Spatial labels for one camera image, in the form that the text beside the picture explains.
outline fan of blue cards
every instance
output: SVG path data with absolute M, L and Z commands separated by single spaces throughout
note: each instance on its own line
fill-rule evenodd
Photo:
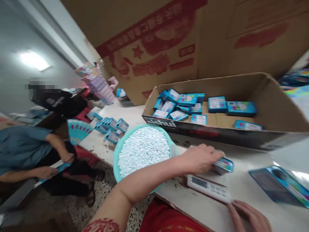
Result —
M 69 119 L 67 122 L 70 142 L 73 146 L 79 144 L 80 141 L 86 138 L 93 131 L 92 126 L 87 122 L 76 119 Z

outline table surface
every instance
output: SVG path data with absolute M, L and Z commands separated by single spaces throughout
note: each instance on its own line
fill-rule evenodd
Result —
M 128 130 L 130 130 L 136 125 L 145 123 L 142 118 L 144 107 L 144 105 L 125 106 L 116 100 L 113 105 L 105 106 L 99 115 L 115 120 L 123 118 L 129 124 Z M 96 122 L 97 119 L 94 119 L 91 125 L 94 126 Z M 209 175 L 209 179 L 214 178 L 217 183 L 226 185 L 233 199 L 245 201 L 262 212 L 270 221 L 273 231 L 308 231 L 308 209 L 273 202 L 248 174 L 249 170 L 272 165 L 270 154 L 170 133 L 169 135 L 177 145 L 178 155 L 184 153 L 188 146 L 201 143 L 224 151 L 226 157 L 235 164 L 234 172 L 222 177 Z M 113 166 L 115 146 L 104 140 L 104 134 L 94 130 L 79 145 Z M 210 231 L 234 231 L 226 205 L 195 190 L 183 187 L 180 177 L 163 183 L 155 195 Z

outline open cardboard box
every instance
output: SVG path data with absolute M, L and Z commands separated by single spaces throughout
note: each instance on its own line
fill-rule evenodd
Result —
M 173 88 L 180 94 L 205 93 L 202 104 L 207 115 L 207 126 L 191 123 L 191 116 L 184 121 L 153 117 L 153 106 L 160 93 Z M 226 101 L 254 102 L 254 118 L 208 113 L 207 99 L 224 96 Z M 277 82 L 266 73 L 251 73 L 227 77 L 199 79 L 159 85 L 149 97 L 143 118 L 167 132 L 199 139 L 211 140 L 258 150 L 275 150 L 309 136 L 309 123 L 302 112 L 280 89 Z M 236 120 L 262 125 L 263 131 L 234 129 Z

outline person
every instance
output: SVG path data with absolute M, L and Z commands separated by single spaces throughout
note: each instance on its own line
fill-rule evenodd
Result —
M 190 147 L 183 155 L 139 169 L 121 180 L 110 192 L 84 232 L 124 232 L 131 208 L 158 185 L 187 174 L 201 174 L 223 156 L 212 146 Z M 271 232 L 265 216 L 242 201 L 228 204 L 235 231 L 245 232 L 238 211 L 245 213 L 256 232 Z M 204 227 L 155 198 L 148 207 L 140 232 L 205 232 Z
M 77 159 L 74 146 L 51 132 L 25 126 L 0 130 L 0 182 L 14 183 L 33 177 L 48 179 L 42 186 L 51 195 L 84 196 L 86 204 L 93 206 L 94 180 L 101 181 L 104 171 L 92 169 L 86 161 Z M 59 160 L 71 166 L 57 174 L 58 170 L 49 166 Z M 76 181 L 78 175 L 87 175 L 89 183 Z

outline hand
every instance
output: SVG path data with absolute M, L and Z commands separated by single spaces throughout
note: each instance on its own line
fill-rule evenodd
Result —
M 50 179 L 57 174 L 58 169 L 45 166 L 32 169 L 30 170 L 30 172 L 32 177 L 38 177 L 40 179 Z
M 222 152 L 215 151 L 212 146 L 200 144 L 197 147 L 188 148 L 179 157 L 188 174 L 201 174 L 209 171 L 211 166 L 223 156 L 224 154 Z
M 255 232 L 271 232 L 271 227 L 267 217 L 261 214 L 252 206 L 248 205 L 243 201 L 234 200 L 233 205 L 228 204 L 229 213 L 231 214 L 235 231 L 246 232 L 244 225 L 242 224 L 241 218 L 236 209 L 245 213 Z
M 64 153 L 64 154 L 59 154 L 61 160 L 64 162 L 64 163 L 73 163 L 74 161 L 74 154 L 72 153 Z

